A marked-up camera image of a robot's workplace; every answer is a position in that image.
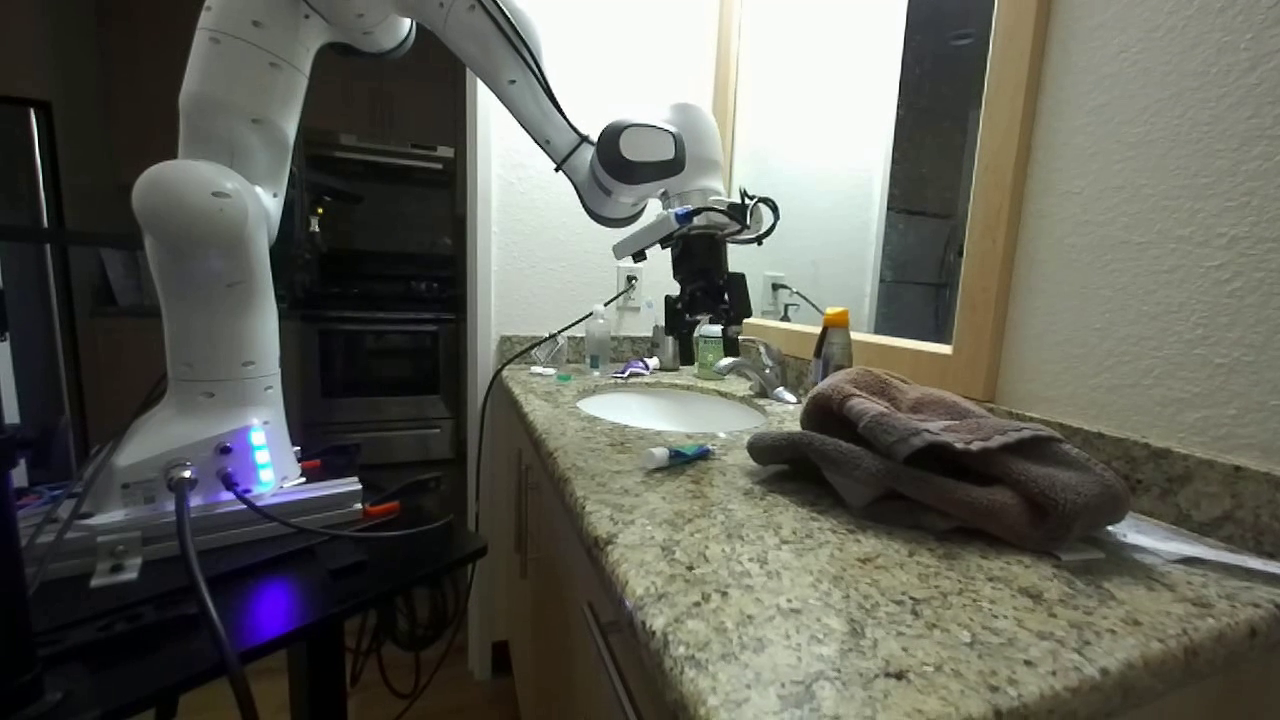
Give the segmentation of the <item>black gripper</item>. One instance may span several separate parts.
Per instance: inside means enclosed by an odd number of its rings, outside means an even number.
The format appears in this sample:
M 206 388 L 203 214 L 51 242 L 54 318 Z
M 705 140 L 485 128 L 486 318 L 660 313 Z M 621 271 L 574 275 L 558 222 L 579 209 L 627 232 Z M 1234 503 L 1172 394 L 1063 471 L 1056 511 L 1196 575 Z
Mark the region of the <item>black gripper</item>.
M 673 242 L 673 278 L 677 292 L 662 298 L 662 313 L 677 327 L 686 327 L 695 314 L 713 314 L 722 325 L 722 357 L 741 357 L 743 347 L 743 314 L 753 313 L 748 278 L 726 267 L 722 238 L 677 238 Z M 660 331 L 660 365 L 682 365 L 678 331 Z

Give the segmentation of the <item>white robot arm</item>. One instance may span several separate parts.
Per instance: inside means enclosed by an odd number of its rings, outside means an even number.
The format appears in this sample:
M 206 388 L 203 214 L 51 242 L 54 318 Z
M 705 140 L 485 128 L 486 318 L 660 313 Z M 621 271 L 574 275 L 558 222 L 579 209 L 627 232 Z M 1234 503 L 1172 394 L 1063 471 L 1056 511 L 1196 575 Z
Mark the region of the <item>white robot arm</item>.
M 722 185 L 706 108 L 579 132 L 516 0 L 203 0 L 181 85 L 177 152 L 133 185 L 163 325 L 163 394 L 118 436 L 95 503 L 140 514 L 167 477 L 212 490 L 222 466 L 282 495 L 300 483 L 282 417 L 267 247 L 282 218 L 310 65 L 339 45 L 398 57 L 435 37 L 573 185 L 616 256 L 758 242 L 778 203 Z

